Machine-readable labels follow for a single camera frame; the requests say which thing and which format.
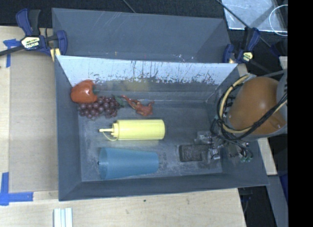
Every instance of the clamp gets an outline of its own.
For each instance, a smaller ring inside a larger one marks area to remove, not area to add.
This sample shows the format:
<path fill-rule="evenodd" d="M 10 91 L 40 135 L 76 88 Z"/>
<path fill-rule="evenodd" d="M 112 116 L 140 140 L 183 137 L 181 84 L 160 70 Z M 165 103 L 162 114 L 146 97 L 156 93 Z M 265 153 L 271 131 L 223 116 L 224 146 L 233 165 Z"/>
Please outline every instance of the clamp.
<path fill-rule="evenodd" d="M 16 14 L 16 21 L 18 26 L 24 31 L 25 37 L 17 42 L 16 47 L 9 48 L 7 50 L 1 51 L 0 56 L 11 54 L 19 50 L 26 51 L 38 51 L 44 53 L 50 57 L 51 47 L 49 47 L 48 42 L 58 40 L 58 48 L 62 55 L 66 53 L 67 50 L 67 35 L 65 31 L 59 30 L 56 35 L 50 37 L 44 37 L 40 35 L 38 28 L 38 17 L 40 10 L 29 10 L 22 9 Z"/>
<path fill-rule="evenodd" d="M 223 54 L 223 63 L 248 63 L 253 58 L 253 49 L 258 44 L 261 34 L 257 28 L 245 27 L 243 43 L 228 44 Z"/>

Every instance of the purple grapes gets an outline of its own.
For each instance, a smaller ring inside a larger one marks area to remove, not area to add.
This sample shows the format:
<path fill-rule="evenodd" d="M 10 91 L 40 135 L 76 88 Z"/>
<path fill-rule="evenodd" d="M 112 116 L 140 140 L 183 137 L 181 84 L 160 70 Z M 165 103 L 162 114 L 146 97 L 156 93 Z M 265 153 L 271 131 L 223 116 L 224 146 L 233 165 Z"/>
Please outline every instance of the purple grapes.
<path fill-rule="evenodd" d="M 105 118 L 117 116 L 117 110 L 120 108 L 119 103 L 114 97 L 99 96 L 97 101 L 89 104 L 79 104 L 77 111 L 80 116 L 90 119 L 104 115 Z"/>

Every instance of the yellow squeeze bottle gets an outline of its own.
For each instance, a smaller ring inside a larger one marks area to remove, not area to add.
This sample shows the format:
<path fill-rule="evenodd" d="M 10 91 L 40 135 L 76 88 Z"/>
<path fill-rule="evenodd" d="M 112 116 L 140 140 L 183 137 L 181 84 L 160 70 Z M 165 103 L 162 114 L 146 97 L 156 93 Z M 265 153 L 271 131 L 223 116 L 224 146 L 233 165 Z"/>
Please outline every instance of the yellow squeeze bottle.
<path fill-rule="evenodd" d="M 161 140 L 165 125 L 162 119 L 125 119 L 117 120 L 111 129 L 100 129 L 99 132 L 111 132 L 115 139 L 109 140 Z"/>

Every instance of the bin floor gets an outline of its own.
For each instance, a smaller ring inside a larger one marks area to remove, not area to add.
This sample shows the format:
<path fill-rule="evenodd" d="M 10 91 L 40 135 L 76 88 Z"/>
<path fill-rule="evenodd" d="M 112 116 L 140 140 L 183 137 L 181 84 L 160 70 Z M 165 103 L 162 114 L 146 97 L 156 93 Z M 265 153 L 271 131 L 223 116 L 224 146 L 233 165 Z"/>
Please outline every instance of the bin floor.
<path fill-rule="evenodd" d="M 98 132 L 101 128 L 111 128 L 118 119 L 162 118 L 166 133 L 163 140 L 124 140 L 109 141 Z M 103 115 L 95 120 L 79 116 L 81 144 L 81 171 L 83 181 L 100 180 L 98 164 L 99 152 L 103 147 L 128 148 L 154 151 L 159 156 L 159 169 L 156 173 L 133 176 L 138 177 L 173 177 L 221 173 L 221 162 L 205 164 L 203 161 L 180 162 L 178 147 L 193 144 L 198 131 L 208 131 L 210 122 L 207 105 L 204 101 L 155 101 L 153 115 L 142 117 L 130 106 L 118 110 L 117 117 L 107 119 Z"/>

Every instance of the blue plastic cup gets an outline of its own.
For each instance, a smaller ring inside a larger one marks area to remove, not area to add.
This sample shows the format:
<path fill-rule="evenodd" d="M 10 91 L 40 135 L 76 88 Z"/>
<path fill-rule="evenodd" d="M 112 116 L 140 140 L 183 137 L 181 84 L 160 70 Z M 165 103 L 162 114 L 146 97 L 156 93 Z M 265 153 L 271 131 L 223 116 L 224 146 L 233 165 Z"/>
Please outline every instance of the blue plastic cup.
<path fill-rule="evenodd" d="M 155 152 L 119 148 L 102 148 L 99 172 L 103 180 L 154 173 L 159 160 Z"/>

